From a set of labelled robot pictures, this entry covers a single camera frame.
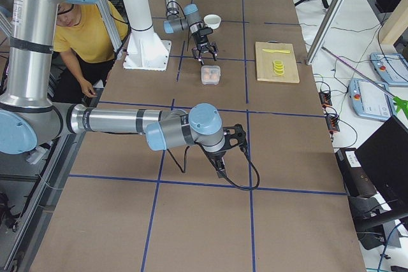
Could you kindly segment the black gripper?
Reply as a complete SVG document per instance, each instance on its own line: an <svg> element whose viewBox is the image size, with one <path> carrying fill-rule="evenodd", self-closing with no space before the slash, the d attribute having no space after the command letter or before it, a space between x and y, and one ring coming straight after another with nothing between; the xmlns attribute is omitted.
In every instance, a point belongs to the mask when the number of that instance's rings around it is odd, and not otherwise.
<svg viewBox="0 0 408 272"><path fill-rule="evenodd" d="M217 60L218 48L216 42L210 43L208 35L213 33L213 29L209 27L202 27L196 32L192 33L192 37L195 43L195 47L191 49L193 57L201 65L204 65L202 55L204 53L212 54L213 60Z"/></svg>
<svg viewBox="0 0 408 272"><path fill-rule="evenodd" d="M216 169L217 175L219 178L226 177L224 155L225 152L208 152L202 148L203 153L209 160L210 164Z"/></svg>

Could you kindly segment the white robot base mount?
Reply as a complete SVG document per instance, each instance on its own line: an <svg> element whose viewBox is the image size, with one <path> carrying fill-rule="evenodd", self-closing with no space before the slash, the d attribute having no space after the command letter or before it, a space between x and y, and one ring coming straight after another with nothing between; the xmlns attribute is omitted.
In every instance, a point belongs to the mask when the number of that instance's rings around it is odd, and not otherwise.
<svg viewBox="0 0 408 272"><path fill-rule="evenodd" d="M166 70L171 42L161 40L154 30L148 0L123 0L131 27L125 69Z"/></svg>

